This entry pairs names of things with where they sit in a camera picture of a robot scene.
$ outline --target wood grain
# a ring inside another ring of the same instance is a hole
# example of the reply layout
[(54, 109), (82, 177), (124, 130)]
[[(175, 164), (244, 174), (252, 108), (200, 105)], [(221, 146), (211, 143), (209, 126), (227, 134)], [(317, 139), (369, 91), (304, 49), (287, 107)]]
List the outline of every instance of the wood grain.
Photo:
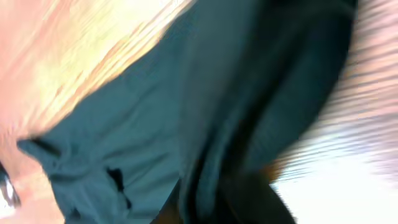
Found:
[[(16, 138), (42, 133), (147, 52), (188, 1), (0, 1), (0, 160), (22, 199), (0, 223), (63, 223)], [(298, 223), (398, 223), (396, 0), (361, 1), (345, 74), (319, 121), (275, 164)]]

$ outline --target wooden floor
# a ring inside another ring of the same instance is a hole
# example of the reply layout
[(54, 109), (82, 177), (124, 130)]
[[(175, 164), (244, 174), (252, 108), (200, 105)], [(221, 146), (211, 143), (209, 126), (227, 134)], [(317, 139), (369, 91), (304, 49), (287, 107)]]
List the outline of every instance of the wooden floor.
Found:
[[(0, 1), (0, 160), (22, 207), (3, 223), (63, 223), (39, 164), (16, 147), (147, 52), (183, 0)], [(328, 106), (275, 164), (298, 224), (398, 223), (398, 1), (361, 1)]]

